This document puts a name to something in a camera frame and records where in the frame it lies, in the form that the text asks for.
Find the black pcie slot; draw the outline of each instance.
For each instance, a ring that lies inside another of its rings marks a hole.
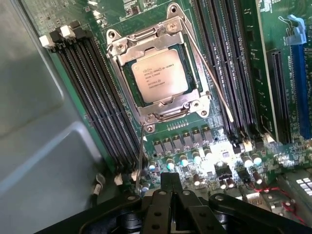
[[[93,63],[91,54],[87,53],[84,45],[81,45],[81,42],[75,44],[75,49],[77,50],[79,55],[83,55],[81,56],[81,58],[83,59],[84,67],[87,69],[89,82],[92,85],[95,94],[98,96],[98,101],[101,104],[102,108],[107,111],[107,119],[109,120],[110,125],[113,126],[112,131],[114,132],[117,141],[120,142],[121,150],[126,157],[131,156],[132,160],[135,160],[135,153],[133,152],[131,145],[127,144],[128,139],[126,138],[126,135],[123,134],[122,129],[118,126],[118,124],[121,123],[120,118],[118,115],[115,115],[111,104],[112,102],[109,101],[108,98],[105,98],[103,96],[103,94],[105,94],[105,91],[99,84],[98,78],[100,77],[100,75],[98,73],[97,67]]]
[[[206,9],[206,7],[203,6],[202,2],[199,2],[198,0],[192,0],[192,4],[193,4],[193,8],[194,8],[194,13],[195,13],[196,22],[198,25],[200,37],[201,37],[201,40],[202,40],[203,45],[204,45],[204,49],[205,49],[205,53],[206,53],[206,59],[208,60],[208,64],[212,65],[212,67],[213,67],[213,68],[211,68],[212,73],[217,78],[218,84],[221,88],[221,92],[227,101],[228,99],[227,99],[227,95],[226,95],[226,90],[223,87],[222,76],[220,75],[219,72],[217,72],[217,69],[216,69],[216,61],[215,61],[216,55],[213,51],[214,46],[211,43],[208,30],[207,30],[206,26],[204,26],[204,23],[209,24],[209,22],[207,22],[205,15],[203,13],[203,10]],[[227,114],[226,114],[226,111],[225,111],[225,108],[223,105],[220,105],[220,109],[222,112],[223,123],[224,123],[225,129],[226,129],[226,132],[228,135],[232,136],[232,135],[234,135],[233,125],[228,120]]]
[[[233,62],[237,74],[236,76],[237,81],[239,83],[238,88],[241,93],[240,100],[244,106],[244,108],[242,109],[244,113],[243,118],[245,122],[250,126],[253,123],[253,118],[250,97],[248,95],[249,92],[246,77],[246,75],[248,74],[245,74],[244,72],[244,64],[242,61],[243,58],[239,43],[239,34],[237,33],[237,31],[235,31],[236,28],[236,24],[234,23],[234,20],[236,19],[235,9],[231,8],[230,2],[228,0],[221,0],[220,3],[224,11],[224,21],[227,26],[229,43],[231,45],[231,48],[234,49]]]
[[[86,41],[86,46],[88,50],[90,51],[90,53],[94,53],[96,55],[95,56],[96,59],[94,59],[94,63],[97,64],[100,75],[103,74],[103,76],[99,76],[98,78],[102,86],[105,87],[108,90],[108,93],[111,94],[111,98],[113,99],[113,104],[114,104],[113,106],[117,110],[116,111],[117,115],[120,115],[120,118],[121,118],[120,127],[124,130],[124,134],[127,137],[129,144],[133,148],[134,156],[136,157],[136,159],[138,159],[138,154],[139,154],[138,137],[136,135],[136,131],[135,131],[133,124],[129,120],[127,113],[124,111],[124,106],[118,95],[116,86],[113,82],[113,78],[109,74],[106,61],[104,60],[102,54],[99,52],[99,47],[93,38],[90,39],[90,41]]]
[[[267,59],[270,71],[270,83],[272,88],[278,138],[281,143],[288,144],[292,141],[292,135],[281,51],[273,50],[267,52]]]
[[[226,39],[223,38],[223,32],[221,31],[222,26],[218,16],[217,6],[214,0],[206,0],[206,4],[212,22],[215,40],[218,41],[217,48],[219,51],[220,60],[224,63],[223,68],[225,73],[225,82],[227,84],[226,86],[228,87],[227,96],[229,97],[229,100],[231,102],[230,108],[234,116],[235,127],[237,129],[243,130],[244,124],[241,120],[242,118],[240,110],[236,104],[237,97],[235,93],[235,86],[233,84],[233,81],[231,80],[232,79],[231,71],[229,69],[228,57],[225,52],[226,45],[224,44],[224,40]]]
[[[68,59],[70,60],[70,62],[73,65],[73,69],[75,70],[76,74],[77,74],[77,78],[79,78],[79,80],[82,83],[82,86],[85,87],[85,90],[88,93],[88,96],[90,97],[90,100],[94,103],[94,107],[96,109],[96,112],[99,113],[99,116],[101,116],[101,120],[103,122],[103,125],[105,126],[105,128],[111,129],[113,131],[114,126],[112,126],[112,122],[109,118],[109,116],[107,116],[104,112],[104,108],[100,105],[99,102],[99,97],[97,96],[96,90],[92,88],[92,81],[87,79],[87,76],[89,76],[88,74],[84,73],[84,69],[82,67],[82,65],[79,62],[79,59],[77,58],[77,55],[75,54],[73,48],[69,47],[64,49]],[[107,131],[108,135],[109,135],[109,139],[115,139],[118,136],[115,134],[113,134],[110,131]],[[120,145],[118,145],[115,141],[112,140],[112,145],[115,148],[116,152],[117,152],[117,156],[121,157],[123,162],[124,162],[124,166],[127,165],[127,163],[131,163],[130,160],[128,159],[128,156],[126,155],[126,152],[124,151],[124,149],[121,148]]]
[[[114,156],[112,157],[112,159],[114,160],[115,164],[123,166],[119,158],[115,157],[117,155],[117,152],[116,152],[116,149],[113,147],[112,142],[109,139],[107,131],[103,127],[101,121],[97,121],[97,119],[100,120],[102,117],[95,110],[95,107],[92,101],[90,100],[90,97],[88,96],[85,88],[83,87],[80,79],[77,77],[77,75],[74,75],[71,62],[68,61],[68,58],[66,57],[65,54],[63,54],[63,52],[60,51],[57,53],[57,55],[71,81],[72,86],[76,90],[81,100],[81,103],[87,112],[87,115],[91,118],[94,129],[96,130],[97,134],[99,135],[102,142],[104,143],[104,146],[108,154]]]

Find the blue pcie slot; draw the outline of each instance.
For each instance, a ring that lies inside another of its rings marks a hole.
[[[303,45],[292,45],[292,65],[297,90],[299,131],[304,139],[310,139],[307,76]]]

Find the chip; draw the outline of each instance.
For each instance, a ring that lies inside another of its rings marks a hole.
[[[193,148],[193,141],[189,133],[183,134],[183,139],[184,139],[185,146]]]
[[[174,142],[174,145],[175,145],[176,149],[178,149],[178,150],[183,150],[184,149],[182,141],[181,141],[179,136],[174,136],[173,137],[173,142]]]
[[[177,50],[148,53],[132,64],[136,84],[146,103],[182,94],[189,86]]]

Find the red wire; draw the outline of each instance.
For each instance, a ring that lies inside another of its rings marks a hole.
[[[289,200],[291,200],[292,198],[289,196],[289,194],[287,192],[285,192],[284,190],[278,188],[278,187],[273,187],[273,188],[266,188],[266,189],[254,189],[256,192],[263,192],[263,191],[270,191],[270,190],[273,190],[273,191],[276,191],[276,190],[279,190],[281,193],[283,193]],[[300,216],[297,215],[297,204],[294,203],[293,204],[293,209],[288,207],[285,202],[282,202],[282,205],[283,207],[285,208],[286,211],[288,212],[291,212],[299,221],[301,224],[303,225],[307,225],[305,223],[305,221],[303,220],[303,218],[301,218]]]

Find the pcie slot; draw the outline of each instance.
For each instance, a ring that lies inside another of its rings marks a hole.
[[[217,5],[214,0],[206,0],[205,2],[208,7],[208,13],[211,19],[211,24],[213,26],[215,41],[218,41],[217,48],[219,51],[219,58],[221,61],[224,61],[224,78],[227,84],[227,96],[229,97],[231,103],[230,108],[234,116],[235,127],[237,129],[244,130],[242,116],[236,103],[237,96],[235,94],[235,85],[233,84],[232,73],[229,68],[229,58],[226,53],[226,45],[224,44],[224,41],[227,41],[227,39],[223,34],[224,32],[221,31],[222,25],[220,23],[220,17],[218,15]]]
[[[70,81],[74,89],[76,90],[80,100],[82,101],[82,105],[84,109],[87,112],[88,117],[91,118],[92,124],[101,138],[102,142],[105,145],[105,148],[109,155],[113,155],[112,159],[115,164],[123,166],[122,162],[118,157],[115,157],[117,155],[116,149],[114,148],[112,142],[109,139],[109,134],[105,130],[103,123],[100,121],[102,117],[100,114],[96,111],[93,102],[91,101],[87,91],[85,90],[84,86],[82,85],[82,82],[80,79],[74,75],[73,67],[71,63],[67,60],[66,56],[63,53],[58,52],[58,58],[61,61]]]
[[[292,45],[292,67],[297,90],[299,131],[304,139],[310,139],[307,76],[303,45]]]
[[[242,94],[241,101],[244,105],[243,108],[243,116],[245,116],[245,122],[250,126],[251,124],[254,124],[254,118],[253,118],[253,111],[252,111],[252,105],[249,97],[250,91],[248,90],[248,72],[244,70],[244,67],[246,66],[246,60],[244,58],[244,53],[241,49],[243,46],[242,43],[240,43],[239,38],[243,40],[242,37],[240,37],[240,34],[237,30],[239,30],[239,25],[241,24],[236,17],[236,9],[231,3],[227,0],[221,0],[221,5],[224,10],[224,21],[227,26],[227,31],[229,41],[231,48],[234,49],[234,55],[233,61],[235,70],[237,71],[237,81],[239,83],[240,92]]]
[[[124,130],[124,133],[126,137],[128,138],[128,142],[132,146],[135,157],[138,159],[138,153],[139,153],[139,145],[138,145],[138,137],[136,135],[136,130],[132,124],[132,122],[129,120],[129,117],[127,116],[127,113],[124,110],[124,105],[120,100],[120,97],[118,95],[117,88],[114,84],[112,76],[109,74],[109,69],[107,66],[106,61],[104,60],[102,54],[99,52],[99,47],[94,41],[94,39],[90,39],[90,41],[86,42],[88,50],[96,54],[96,58],[98,61],[94,61],[98,67],[101,70],[101,73],[103,76],[99,76],[99,80],[101,82],[101,85],[108,90],[108,92],[111,94],[110,98],[113,99],[113,103],[115,103],[113,106],[116,109],[116,114],[120,115],[120,118],[122,120],[121,128]]]
[[[208,21],[208,16],[205,15],[205,13],[207,13],[207,11],[204,13],[206,6],[198,0],[192,0],[192,5],[194,8],[194,12],[195,12],[195,17],[196,17],[196,22],[197,22],[198,29],[199,29],[199,34],[200,34],[200,37],[201,37],[201,40],[203,42],[203,46],[205,49],[206,58],[208,60],[208,63],[210,65],[212,65],[212,67],[213,67],[212,72],[215,75],[215,77],[217,78],[218,84],[221,88],[221,92],[222,92],[223,96],[225,97],[227,104],[230,106],[230,103],[228,101],[228,96],[226,95],[227,91],[225,90],[225,86],[224,86],[225,83],[223,81],[223,71],[222,70],[218,71],[218,68],[220,66],[217,63],[217,61],[215,60],[215,58],[217,58],[218,55],[214,51],[214,45],[212,43],[214,38],[212,38],[213,35],[211,35],[211,33],[207,29],[208,25],[210,25],[210,22]],[[225,111],[223,105],[220,105],[220,108],[221,108],[223,123],[224,123],[225,129],[226,129],[226,132],[229,136],[233,136],[234,135],[233,124],[230,123],[230,121],[228,120],[227,115],[226,115],[226,111]]]
[[[291,143],[292,136],[290,129],[290,119],[282,67],[281,51],[269,51],[267,53],[267,59],[277,122],[277,134],[281,143],[288,144]]]
[[[82,86],[86,88],[88,96],[90,97],[90,100],[92,100],[92,102],[94,103],[94,107],[97,113],[99,114],[99,116],[102,117],[101,119],[102,119],[102,122],[104,123],[104,126],[106,126],[106,129],[111,129],[113,131],[113,132],[107,131],[109,135],[109,139],[117,138],[119,140],[118,136],[116,135],[116,132],[114,131],[114,125],[112,124],[110,117],[105,114],[104,112],[105,108],[100,105],[100,97],[98,95],[98,92],[96,91],[95,88],[92,87],[94,86],[92,81],[90,79],[89,80],[87,79],[87,77],[90,77],[90,75],[87,73],[86,70],[84,71],[73,48],[69,47],[68,49],[65,49],[64,51],[65,51],[66,56],[68,57],[68,60],[73,65],[73,69],[75,73],[77,74],[77,78],[82,83]],[[114,146],[115,151],[117,152],[117,156],[122,158],[124,162],[124,166],[126,166],[127,163],[131,163],[123,147],[121,147],[120,145],[117,145],[117,143],[113,140],[112,140],[112,145]]]

